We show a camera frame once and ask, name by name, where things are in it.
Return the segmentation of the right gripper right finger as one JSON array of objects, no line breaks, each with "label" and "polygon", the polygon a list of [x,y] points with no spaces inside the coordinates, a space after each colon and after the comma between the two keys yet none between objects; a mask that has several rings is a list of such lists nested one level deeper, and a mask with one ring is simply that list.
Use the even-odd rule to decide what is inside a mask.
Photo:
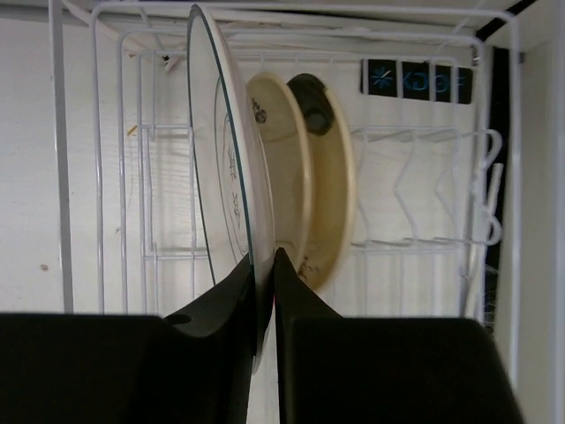
[{"label": "right gripper right finger", "polygon": [[275,253],[283,423],[520,423],[494,341],[464,318],[348,318]]}]

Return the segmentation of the white plate green rim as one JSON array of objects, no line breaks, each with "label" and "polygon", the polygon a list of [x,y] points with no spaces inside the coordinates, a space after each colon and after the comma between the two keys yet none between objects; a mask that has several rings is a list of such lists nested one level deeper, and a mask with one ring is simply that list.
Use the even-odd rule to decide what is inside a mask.
[{"label": "white plate green rim", "polygon": [[271,316],[267,283],[275,258],[266,159],[237,61],[204,5],[190,9],[186,47],[189,122],[208,261],[214,283],[240,263],[252,277],[252,367],[257,369]]}]

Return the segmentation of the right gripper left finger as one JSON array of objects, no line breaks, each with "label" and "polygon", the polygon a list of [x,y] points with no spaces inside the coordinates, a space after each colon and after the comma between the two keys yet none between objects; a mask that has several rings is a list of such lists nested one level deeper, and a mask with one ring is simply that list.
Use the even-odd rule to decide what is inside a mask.
[{"label": "right gripper left finger", "polygon": [[273,283],[243,259],[165,317],[1,316],[4,423],[243,423]]}]

